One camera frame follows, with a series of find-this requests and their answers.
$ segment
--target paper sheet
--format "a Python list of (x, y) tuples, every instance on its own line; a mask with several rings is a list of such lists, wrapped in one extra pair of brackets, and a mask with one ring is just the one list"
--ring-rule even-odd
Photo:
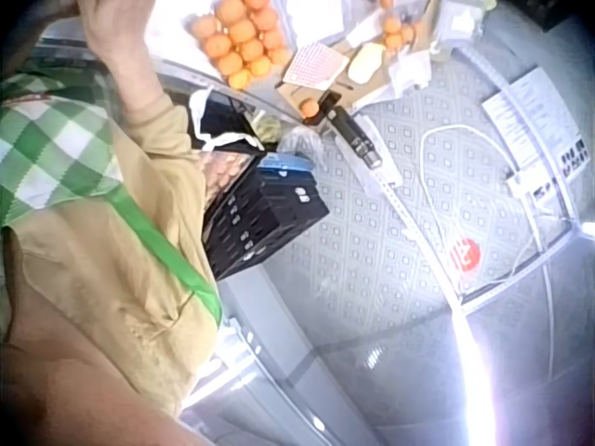
[[(580, 132), (560, 93), (542, 68), (512, 84), (514, 94), (536, 124), (553, 155), (566, 151), (580, 139)], [(502, 93), (486, 100), (483, 108), (494, 122), (521, 168), (537, 158), (529, 128)]]
[(403, 92), (412, 86), (425, 88), (431, 80), (430, 52), (403, 55), (389, 66), (390, 82), (396, 98), (403, 96)]
[(368, 42), (382, 34), (382, 18), (385, 16), (384, 9), (377, 9), (371, 15), (357, 25), (347, 37), (352, 48), (356, 48), (364, 42)]
[[(541, 68), (537, 68), (511, 86), (514, 94), (535, 123), (549, 153), (567, 181), (577, 178), (591, 161), (578, 126), (556, 87)], [(526, 123), (499, 93), (484, 102), (483, 108), (521, 168), (512, 184), (515, 196), (530, 192), (534, 200), (546, 201), (554, 195), (550, 177), (540, 151), (534, 144)]]
[(287, 0), (297, 48), (343, 33), (342, 0)]

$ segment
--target black plastic crate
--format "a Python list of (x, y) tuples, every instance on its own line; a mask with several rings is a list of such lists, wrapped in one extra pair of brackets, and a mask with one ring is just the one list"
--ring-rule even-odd
[(205, 240), (217, 280), (263, 262), (329, 214), (310, 173), (256, 169), (236, 186)]

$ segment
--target plastic wrap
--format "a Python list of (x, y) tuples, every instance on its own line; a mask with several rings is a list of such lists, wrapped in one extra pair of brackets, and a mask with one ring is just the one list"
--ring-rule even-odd
[(294, 127), (281, 138), (277, 146), (277, 153), (305, 156), (320, 166), (324, 166), (323, 151), (320, 136), (305, 126)]
[(485, 4), (474, 0), (443, 0), (436, 29), (435, 40), (441, 46), (453, 48), (473, 41), (483, 32)]
[(416, 22), (421, 20), (426, 12), (429, 0), (399, 0), (391, 13), (403, 22)]

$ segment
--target plastic bag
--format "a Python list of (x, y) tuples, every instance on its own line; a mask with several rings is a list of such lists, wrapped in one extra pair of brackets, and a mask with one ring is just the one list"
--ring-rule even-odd
[(443, 0), (434, 36), (440, 46), (465, 45), (482, 34), (484, 15), (481, 0)]
[(250, 144), (255, 149), (264, 151), (260, 141), (257, 138), (254, 138), (252, 135), (247, 135), (246, 133), (227, 132), (213, 138), (211, 135), (201, 132), (201, 121), (205, 115), (206, 101), (208, 100), (212, 90), (213, 87), (210, 86), (207, 89), (197, 90), (190, 96), (189, 105), (192, 122), (194, 123), (194, 135), (197, 139), (205, 142), (203, 151), (213, 151), (216, 147), (226, 146), (243, 139), (245, 139), (248, 144)]
[(399, 0), (395, 2), (392, 14), (404, 22), (417, 22), (421, 20), (429, 0)]
[(281, 138), (277, 153), (305, 156), (317, 165), (325, 166), (323, 141), (316, 132), (303, 125), (294, 127)]

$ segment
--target paper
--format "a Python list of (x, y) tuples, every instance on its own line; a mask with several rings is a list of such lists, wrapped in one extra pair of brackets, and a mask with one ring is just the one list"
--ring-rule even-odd
[(431, 80), (430, 52), (419, 51), (399, 57), (389, 66), (389, 75), (396, 98), (402, 97), (403, 92), (412, 86), (427, 87)]
[(296, 33), (297, 48), (344, 31), (341, 0), (287, 0), (285, 11)]
[[(580, 132), (560, 93), (541, 68), (512, 84), (511, 89), (533, 120), (552, 154), (568, 150), (580, 139)], [(499, 93), (486, 100), (483, 109), (502, 135), (521, 168), (538, 157), (531, 132), (520, 116)]]
[(345, 39), (352, 48), (357, 48), (364, 42), (377, 38), (382, 34), (382, 19), (385, 16), (384, 9), (377, 9), (368, 16), (362, 23), (357, 25)]
[[(557, 168), (567, 181), (580, 175), (591, 161), (578, 126), (554, 84), (541, 68), (537, 68), (511, 86), (544, 139)], [(499, 93), (484, 102), (483, 108), (505, 140), (521, 168), (511, 185), (515, 196), (531, 193), (536, 202), (554, 195), (551, 178), (540, 151), (526, 123), (512, 108), (506, 97)]]
[(283, 82), (325, 91), (335, 82), (350, 60), (322, 44), (301, 48), (289, 65)]

